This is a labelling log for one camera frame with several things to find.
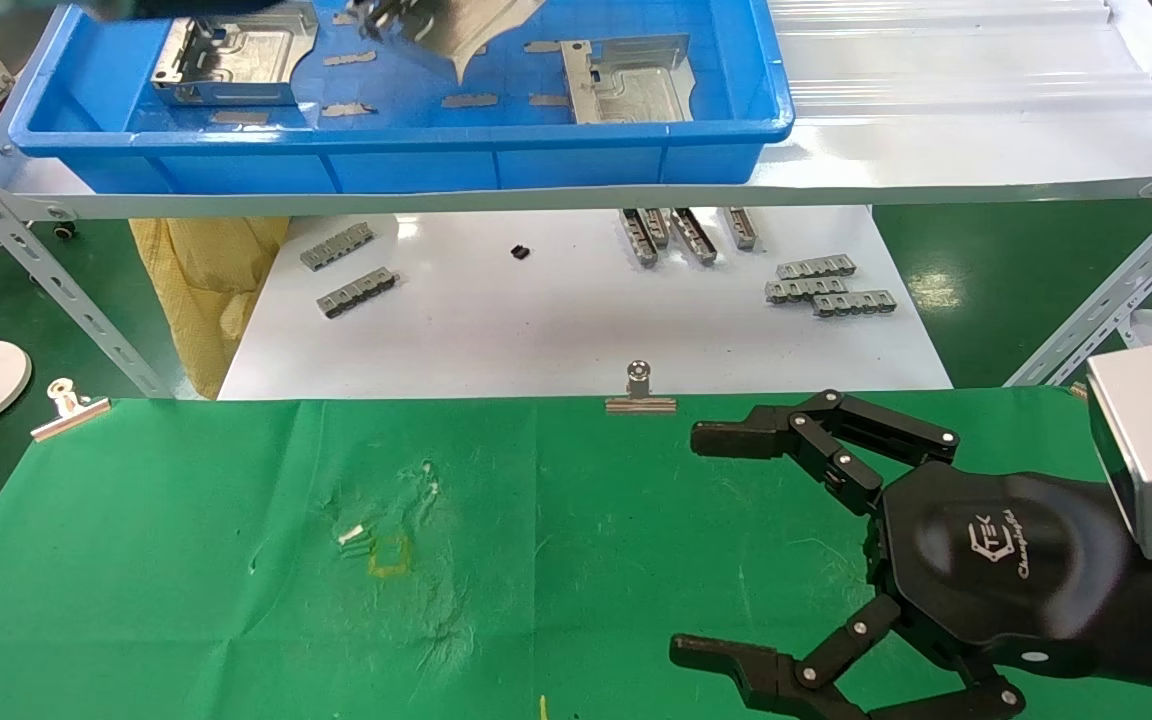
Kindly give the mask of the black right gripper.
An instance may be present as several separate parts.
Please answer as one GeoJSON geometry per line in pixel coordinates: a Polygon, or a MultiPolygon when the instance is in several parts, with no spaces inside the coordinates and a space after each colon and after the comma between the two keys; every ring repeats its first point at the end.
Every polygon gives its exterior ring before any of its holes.
{"type": "Polygon", "coordinates": [[[1121,602],[1135,551],[1111,488],[1032,471],[919,468],[950,464],[957,445],[950,429],[838,389],[695,423],[696,455],[788,457],[852,514],[879,509],[876,577],[886,594],[805,659],[676,634],[669,661],[727,676],[746,708],[791,719],[1015,719],[1024,694],[992,664],[1048,676],[1124,670],[1134,639],[1121,602]],[[882,491],[852,446],[919,469],[882,491]],[[850,702],[838,679],[896,628],[964,688],[870,711],[850,702]]]}

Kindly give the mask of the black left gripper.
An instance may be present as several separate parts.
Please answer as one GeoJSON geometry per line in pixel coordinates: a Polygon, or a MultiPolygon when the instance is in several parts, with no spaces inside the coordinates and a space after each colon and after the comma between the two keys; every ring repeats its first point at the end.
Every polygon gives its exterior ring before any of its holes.
{"type": "MultiPolygon", "coordinates": [[[[268,9],[279,0],[145,0],[132,1],[131,18],[182,18],[205,15],[247,15],[268,9]]],[[[433,31],[438,1],[351,1],[349,18],[361,36],[382,40],[387,26],[404,41],[420,44],[433,31]]]]}

